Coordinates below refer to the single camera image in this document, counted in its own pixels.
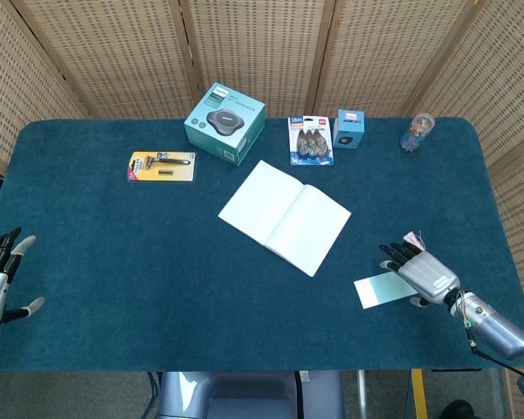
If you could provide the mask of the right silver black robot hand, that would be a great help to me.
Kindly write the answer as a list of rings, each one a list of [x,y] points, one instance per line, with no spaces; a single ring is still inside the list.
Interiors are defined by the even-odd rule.
[[[461,291],[458,276],[427,250],[404,240],[402,243],[380,244],[389,257],[380,263],[383,269],[393,271],[417,293],[411,297],[412,305],[445,304],[451,309]]]

